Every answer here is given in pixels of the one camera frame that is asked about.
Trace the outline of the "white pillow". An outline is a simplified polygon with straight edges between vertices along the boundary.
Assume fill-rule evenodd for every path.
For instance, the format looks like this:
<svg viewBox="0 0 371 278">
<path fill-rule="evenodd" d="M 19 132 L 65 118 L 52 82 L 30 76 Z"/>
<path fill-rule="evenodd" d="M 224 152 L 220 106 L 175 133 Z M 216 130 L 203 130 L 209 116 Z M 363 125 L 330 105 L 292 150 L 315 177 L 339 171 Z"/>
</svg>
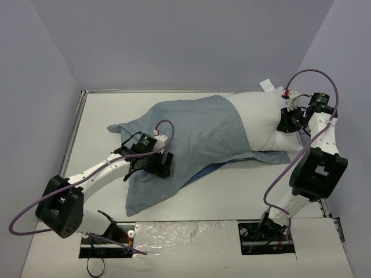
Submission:
<svg viewBox="0 0 371 278">
<path fill-rule="evenodd" d="M 253 151 L 300 151 L 303 146 L 296 133 L 284 133 L 277 127 L 286 101 L 283 87 L 274 87 L 269 79 L 260 82 L 261 92 L 234 93 L 226 99 L 235 107 Z"/>
</svg>

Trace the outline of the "blue pillowcase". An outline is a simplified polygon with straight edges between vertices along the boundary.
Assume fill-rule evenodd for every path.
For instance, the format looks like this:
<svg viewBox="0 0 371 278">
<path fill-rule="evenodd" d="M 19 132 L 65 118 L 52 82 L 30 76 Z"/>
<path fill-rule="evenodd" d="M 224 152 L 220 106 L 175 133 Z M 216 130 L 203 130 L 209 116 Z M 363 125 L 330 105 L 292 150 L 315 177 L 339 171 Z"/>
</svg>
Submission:
<svg viewBox="0 0 371 278">
<path fill-rule="evenodd" d="M 223 96 L 157 103 L 140 118 L 110 125 L 108 130 L 125 140 L 137 131 L 149 133 L 165 119 L 172 122 L 164 129 L 165 134 L 173 134 L 167 148 L 174 154 L 171 174 L 163 179 L 140 171 L 130 178 L 128 216 L 170 198 L 223 164 L 250 158 L 269 164 L 290 161 L 287 151 L 253 151 L 237 110 Z"/>
</svg>

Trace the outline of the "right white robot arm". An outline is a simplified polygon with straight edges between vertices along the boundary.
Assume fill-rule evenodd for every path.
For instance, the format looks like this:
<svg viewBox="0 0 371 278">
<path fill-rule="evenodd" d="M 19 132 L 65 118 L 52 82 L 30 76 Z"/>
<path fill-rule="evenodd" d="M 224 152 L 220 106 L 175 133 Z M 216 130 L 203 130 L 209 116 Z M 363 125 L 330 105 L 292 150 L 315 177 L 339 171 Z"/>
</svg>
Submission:
<svg viewBox="0 0 371 278">
<path fill-rule="evenodd" d="M 287 107 L 281 110 L 279 131 L 310 130 L 310 146 L 300 152 L 289 179 L 287 194 L 275 205 L 269 207 L 257 224 L 257 232 L 263 239 L 287 234 L 291 217 L 307 205 L 319 199 L 328 198 L 348 161 L 337 149 L 335 127 L 338 113 L 329 106 L 329 95 L 314 93 L 305 108 L 297 106 L 301 94 L 286 91 L 283 98 Z"/>
</svg>

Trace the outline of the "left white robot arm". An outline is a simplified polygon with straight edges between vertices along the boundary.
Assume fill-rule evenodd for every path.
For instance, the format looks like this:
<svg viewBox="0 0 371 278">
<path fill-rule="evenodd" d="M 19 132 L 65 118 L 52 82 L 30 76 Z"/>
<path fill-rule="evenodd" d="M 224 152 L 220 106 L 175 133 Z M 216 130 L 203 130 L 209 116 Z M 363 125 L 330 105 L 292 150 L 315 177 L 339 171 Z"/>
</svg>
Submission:
<svg viewBox="0 0 371 278">
<path fill-rule="evenodd" d="M 83 233 L 94 234 L 103 242 L 114 240 L 124 230 L 107 213 L 85 209 L 85 202 L 111 182 L 118 178 L 127 181 L 138 171 L 169 177 L 173 154 L 163 153 L 169 141 L 159 131 L 154 136 L 143 133 L 130 148 L 122 145 L 80 174 L 67 178 L 54 176 L 43 193 L 44 200 L 37 206 L 36 217 L 63 239 Z"/>
</svg>

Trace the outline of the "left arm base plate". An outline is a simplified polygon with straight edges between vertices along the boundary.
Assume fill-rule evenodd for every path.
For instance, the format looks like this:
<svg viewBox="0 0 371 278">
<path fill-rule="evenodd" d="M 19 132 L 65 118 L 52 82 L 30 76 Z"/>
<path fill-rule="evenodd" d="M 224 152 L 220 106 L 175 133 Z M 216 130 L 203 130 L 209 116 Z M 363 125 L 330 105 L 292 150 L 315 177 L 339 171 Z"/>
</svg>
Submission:
<svg viewBox="0 0 371 278">
<path fill-rule="evenodd" d="M 115 232 L 112 236 L 112 240 L 128 246 L 133 246 L 133 238 L 128 236 L 129 231 L 135 230 L 133 223 L 119 223 L 118 226 L 122 229 L 122 232 Z M 81 243 L 79 248 L 79 259 L 88 258 L 102 258 L 102 259 L 113 259 L 113 258 L 131 258 L 133 252 L 126 250 L 123 247 L 100 240 L 93 237 L 81 237 Z"/>
</svg>

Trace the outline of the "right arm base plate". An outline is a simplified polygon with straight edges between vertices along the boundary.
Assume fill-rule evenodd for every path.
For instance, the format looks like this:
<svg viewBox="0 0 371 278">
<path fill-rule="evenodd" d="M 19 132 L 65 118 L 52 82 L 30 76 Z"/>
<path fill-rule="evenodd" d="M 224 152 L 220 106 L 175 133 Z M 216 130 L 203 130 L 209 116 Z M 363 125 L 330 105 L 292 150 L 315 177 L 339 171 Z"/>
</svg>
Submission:
<svg viewBox="0 0 371 278">
<path fill-rule="evenodd" d="M 258 221 L 238 222 L 242 255 L 294 254 L 295 247 L 286 236 L 275 230 L 258 230 Z"/>
</svg>

